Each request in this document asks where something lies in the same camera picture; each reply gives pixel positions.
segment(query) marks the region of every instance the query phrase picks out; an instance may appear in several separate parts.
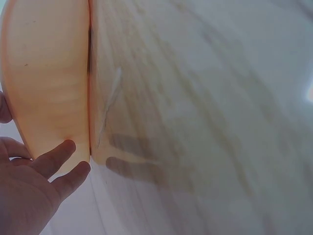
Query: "orange rounded shape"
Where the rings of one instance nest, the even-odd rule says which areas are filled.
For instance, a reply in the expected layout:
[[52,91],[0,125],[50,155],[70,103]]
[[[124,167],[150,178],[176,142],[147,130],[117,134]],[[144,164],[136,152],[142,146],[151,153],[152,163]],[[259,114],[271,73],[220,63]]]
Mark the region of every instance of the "orange rounded shape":
[[1,83],[33,158],[65,139],[61,171],[89,161],[87,0],[9,0],[2,12]]

